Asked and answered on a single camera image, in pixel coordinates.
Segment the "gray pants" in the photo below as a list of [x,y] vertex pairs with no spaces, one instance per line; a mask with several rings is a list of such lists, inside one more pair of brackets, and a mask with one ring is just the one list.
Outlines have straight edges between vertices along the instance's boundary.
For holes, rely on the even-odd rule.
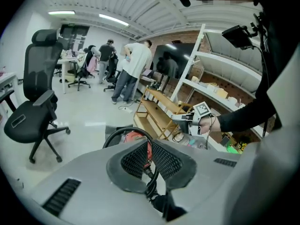
[[131,93],[133,88],[135,87],[135,83],[137,81],[137,78],[129,75],[126,71],[122,71],[117,84],[116,84],[116,89],[114,90],[113,96],[112,96],[112,100],[114,102],[117,101],[118,97],[120,96],[122,89],[125,87],[126,85],[126,91],[124,94],[124,98],[123,101],[124,102],[128,102],[128,100],[130,99]]
[[108,66],[108,61],[100,61],[99,62],[99,83],[103,82],[103,78],[105,75],[106,68]]

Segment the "chair seat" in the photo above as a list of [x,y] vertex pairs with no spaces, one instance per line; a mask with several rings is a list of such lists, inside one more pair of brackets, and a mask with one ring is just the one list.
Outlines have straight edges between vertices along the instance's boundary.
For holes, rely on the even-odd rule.
[[[54,110],[56,110],[57,104],[52,103],[52,105]],[[13,128],[11,123],[22,114],[24,114],[26,119]],[[4,132],[9,138],[18,143],[33,143],[43,138],[43,134],[51,119],[52,117],[46,106],[34,107],[33,102],[26,101],[9,117],[5,124]]]

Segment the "black vent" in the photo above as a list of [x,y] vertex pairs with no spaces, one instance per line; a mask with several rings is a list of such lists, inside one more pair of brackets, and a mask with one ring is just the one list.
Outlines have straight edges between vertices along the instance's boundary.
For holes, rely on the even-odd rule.
[[155,154],[155,166],[164,180],[172,177],[181,169],[181,160],[158,144],[153,143],[152,153]]
[[68,203],[78,186],[80,181],[75,179],[67,179],[61,187],[49,198],[49,200],[43,205],[43,208],[57,216],[63,210]]
[[220,163],[220,164],[223,164],[223,165],[226,165],[229,167],[235,167],[235,165],[237,164],[237,162],[233,162],[233,161],[222,159],[222,158],[216,158],[214,160],[214,162]]
[[121,160],[122,168],[132,176],[142,179],[143,169],[147,163],[148,143],[126,154]]

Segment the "television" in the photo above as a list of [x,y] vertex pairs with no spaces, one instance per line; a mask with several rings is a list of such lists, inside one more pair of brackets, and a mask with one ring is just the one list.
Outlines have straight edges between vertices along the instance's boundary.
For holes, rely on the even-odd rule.
[[159,45],[153,57],[153,70],[180,79],[194,49],[194,43]]

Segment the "chair armrest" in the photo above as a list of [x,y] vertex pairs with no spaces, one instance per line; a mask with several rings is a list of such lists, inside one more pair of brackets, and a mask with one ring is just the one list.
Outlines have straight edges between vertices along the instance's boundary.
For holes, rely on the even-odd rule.
[[12,95],[15,91],[14,90],[10,90],[8,92],[6,92],[4,95],[2,95],[0,97],[0,103],[2,103],[3,101],[6,101],[6,103],[8,104],[9,108],[14,112],[16,110],[13,102],[10,99],[10,95]]
[[55,111],[54,111],[52,103],[51,103],[51,98],[53,96],[54,96],[54,91],[53,90],[48,90],[48,91],[44,92],[43,95],[40,96],[37,99],[37,101],[35,101],[33,106],[34,107],[41,107],[43,105],[46,105],[49,113],[52,116],[52,120],[56,120],[57,117],[56,117]]

